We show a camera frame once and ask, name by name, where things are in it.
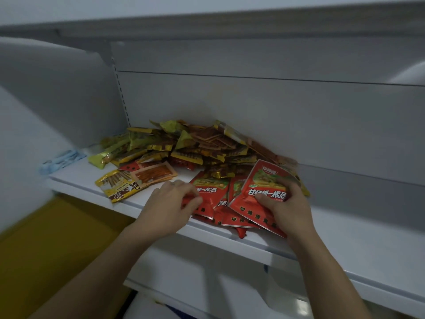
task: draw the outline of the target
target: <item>yellow floor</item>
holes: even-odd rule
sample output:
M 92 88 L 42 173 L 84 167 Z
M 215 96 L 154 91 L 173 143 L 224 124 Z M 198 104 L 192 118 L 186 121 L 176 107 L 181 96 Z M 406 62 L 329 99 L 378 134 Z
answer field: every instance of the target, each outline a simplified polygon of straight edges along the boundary
M 28 317 L 133 220 L 61 194 L 0 234 L 1 317 Z M 115 317 L 129 293 L 122 287 L 107 318 Z

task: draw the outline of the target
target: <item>forearm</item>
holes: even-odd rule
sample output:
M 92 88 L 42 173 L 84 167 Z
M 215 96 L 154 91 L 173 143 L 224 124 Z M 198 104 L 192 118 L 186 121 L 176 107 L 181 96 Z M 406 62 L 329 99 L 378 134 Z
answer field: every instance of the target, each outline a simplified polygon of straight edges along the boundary
M 127 227 L 30 319 L 101 318 L 132 266 L 152 242 L 149 237 L 135 238 L 134 230 L 131 226 Z
M 317 233 L 291 242 L 316 319 L 371 318 L 358 292 Z

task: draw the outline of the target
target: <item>pile of snack packages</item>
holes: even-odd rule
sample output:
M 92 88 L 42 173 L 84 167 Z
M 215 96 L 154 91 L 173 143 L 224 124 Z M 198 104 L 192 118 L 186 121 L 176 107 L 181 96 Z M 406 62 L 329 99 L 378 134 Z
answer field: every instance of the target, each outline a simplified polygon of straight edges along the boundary
M 280 178 L 289 178 L 310 196 L 295 160 L 274 154 L 221 121 L 210 127 L 183 120 L 151 123 L 155 128 L 130 127 L 124 134 L 103 139 L 105 151 L 88 158 L 100 169 L 109 162 L 117 166 L 95 182 L 112 203 L 176 177 L 173 167 L 199 168 L 191 183 L 204 200 L 194 218 L 233 227 L 241 238 L 248 228 L 286 236 L 254 195 L 284 201 L 288 193 Z M 182 207 L 192 198 L 186 196 Z

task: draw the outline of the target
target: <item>brand logo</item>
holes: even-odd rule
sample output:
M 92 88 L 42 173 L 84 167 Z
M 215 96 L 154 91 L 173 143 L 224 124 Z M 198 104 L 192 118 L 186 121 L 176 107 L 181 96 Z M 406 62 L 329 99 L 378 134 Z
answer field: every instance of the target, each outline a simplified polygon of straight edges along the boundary
M 268 173 L 268 174 L 276 174 L 276 171 L 274 171 L 274 170 L 272 170 L 272 169 L 270 169 L 268 167 L 263 167 L 263 171 L 265 173 Z

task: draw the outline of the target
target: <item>hand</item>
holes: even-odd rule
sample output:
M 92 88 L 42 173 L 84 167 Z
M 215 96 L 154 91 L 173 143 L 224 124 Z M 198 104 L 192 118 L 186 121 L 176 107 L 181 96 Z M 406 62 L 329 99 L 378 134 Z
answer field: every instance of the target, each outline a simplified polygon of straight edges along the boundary
M 291 197 L 285 202 L 273 200 L 257 193 L 255 198 L 273 212 L 276 223 L 288 235 L 288 243 L 310 237 L 316 233 L 311 216 L 311 208 L 300 187 L 293 181 L 279 178 L 278 181 L 289 189 Z
M 192 192 L 196 197 L 182 209 L 183 197 Z M 196 188 L 181 180 L 167 181 L 156 188 L 136 221 L 130 226 L 143 237 L 155 241 L 174 234 L 187 224 L 190 215 L 202 203 Z

